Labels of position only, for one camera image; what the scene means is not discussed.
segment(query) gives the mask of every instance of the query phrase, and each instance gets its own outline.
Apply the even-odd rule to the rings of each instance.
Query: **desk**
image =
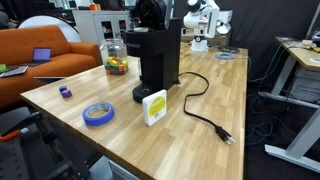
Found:
[[[100,66],[21,96],[141,179],[243,179],[247,60],[218,60],[215,49],[192,52],[189,48],[181,44],[180,73],[200,73],[210,87],[206,94],[190,98],[187,109],[221,125],[236,141],[232,145],[221,141],[211,125],[184,114],[185,96],[206,87],[205,81],[192,75],[181,76],[181,84],[168,90],[167,115],[148,127],[142,105],[132,99],[132,89],[141,83],[138,62],[132,57],[123,76],[107,76]],[[72,91],[71,98],[61,97],[61,85]],[[98,127],[86,126],[81,113],[101,101],[113,104],[114,119]]]
[[[320,63],[310,60],[310,58],[320,58],[320,54],[313,51],[308,51],[306,49],[301,49],[301,48],[289,48],[289,47],[292,47],[292,45],[289,43],[290,41],[288,41],[287,38],[282,39],[280,37],[277,37],[276,39],[284,48],[286,48],[286,50],[290,53],[290,55],[287,58],[271,93],[264,92],[261,95],[267,96],[275,100],[287,101],[293,104],[303,105],[306,107],[319,108],[319,105],[316,105],[316,104],[296,100],[290,97],[287,98],[287,97],[281,96],[280,92],[284,84],[286,83],[296,62],[298,62],[302,67],[306,69],[320,71]]]
[[[277,40],[284,48],[288,48],[291,46],[285,39],[277,38]],[[310,61],[310,58],[320,58],[320,54],[299,48],[289,48],[287,49],[287,51],[290,53],[290,56],[286,60],[284,67],[274,85],[274,88],[272,89],[271,94],[263,93],[263,95],[276,100],[287,100],[290,103],[304,105],[311,108],[318,108],[318,110],[313,114],[313,116],[309,119],[307,124],[302,128],[302,130],[286,150],[270,145],[265,145],[265,150],[272,156],[276,156],[283,160],[320,173],[320,163],[303,156],[320,137],[319,106],[292,98],[287,99],[286,97],[280,96],[280,91],[287,81],[295,63],[298,62],[302,67],[306,69],[320,70],[320,63]]]

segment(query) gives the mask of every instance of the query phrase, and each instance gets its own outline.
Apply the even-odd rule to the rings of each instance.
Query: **purple cap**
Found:
[[[70,90],[64,90],[64,91],[61,92],[61,95],[62,95],[63,98],[69,98],[69,97],[72,96],[72,93],[71,93]]]

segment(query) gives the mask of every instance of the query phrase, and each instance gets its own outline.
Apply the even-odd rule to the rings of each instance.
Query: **gray cabinet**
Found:
[[[100,45],[107,38],[122,38],[130,29],[129,11],[72,11],[82,42]]]

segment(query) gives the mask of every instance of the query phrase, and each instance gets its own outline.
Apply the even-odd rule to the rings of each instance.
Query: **small purple object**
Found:
[[[59,87],[59,91],[60,91],[60,92],[62,92],[62,91],[64,91],[64,90],[67,90],[67,86],[60,86],[60,87]]]
[[[61,95],[62,95],[63,98],[69,98],[69,97],[72,96],[72,93],[71,93],[70,90],[64,90],[64,91],[61,92]]]

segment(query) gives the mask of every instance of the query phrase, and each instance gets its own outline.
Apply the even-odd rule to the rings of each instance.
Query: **blue tape roll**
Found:
[[[214,57],[216,57],[217,59],[230,60],[233,59],[234,55],[232,53],[219,53]]]
[[[82,118],[89,126],[100,126],[105,124],[109,122],[113,116],[114,108],[107,102],[93,104],[82,112]]]

